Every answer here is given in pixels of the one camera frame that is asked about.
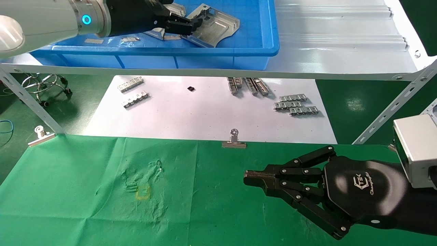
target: metal binder clip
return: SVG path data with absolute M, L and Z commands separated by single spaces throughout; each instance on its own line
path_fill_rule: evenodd
M 246 148 L 246 143 L 240 143 L 238 141 L 238 130 L 237 129 L 232 129 L 231 130 L 231 138 L 230 138 L 229 142 L 222 142 L 222 147 L 223 148 L 241 148 L 241 149 L 245 149 Z

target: metal shelf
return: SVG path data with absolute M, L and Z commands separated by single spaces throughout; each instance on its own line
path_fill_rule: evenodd
M 42 66 L 29 54 L 6 72 L 412 81 L 428 57 L 398 0 L 275 0 L 281 49 L 265 71 Z

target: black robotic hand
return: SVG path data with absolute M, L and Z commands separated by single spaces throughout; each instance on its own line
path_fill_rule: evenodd
M 326 161 L 323 170 L 313 168 Z M 355 161 L 326 146 L 284 165 L 248 170 L 244 183 L 283 199 L 336 239 L 353 224 L 437 235 L 437 191 L 413 189 L 400 164 Z M 318 187 L 303 185 L 310 183 Z
M 174 15 L 164 4 L 173 0 L 107 0 L 111 16 L 109 36 L 147 32 L 164 28 L 167 33 L 191 35 L 202 24 L 203 19 L 189 20 Z

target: yellow marking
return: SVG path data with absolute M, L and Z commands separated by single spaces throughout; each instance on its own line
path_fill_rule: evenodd
M 150 185 L 138 186 L 135 199 L 148 200 L 150 198 Z

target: blue plastic bin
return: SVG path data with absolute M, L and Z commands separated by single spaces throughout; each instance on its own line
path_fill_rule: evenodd
M 128 69 L 210 68 L 264 70 L 270 57 L 279 52 L 274 0 L 175 0 L 187 15 L 200 4 L 240 19 L 237 32 L 216 48 L 202 48 L 187 40 L 159 40 L 144 33 L 104 38 L 94 34 L 77 36 L 31 54 L 43 65 Z M 140 41 L 123 42 L 124 37 Z

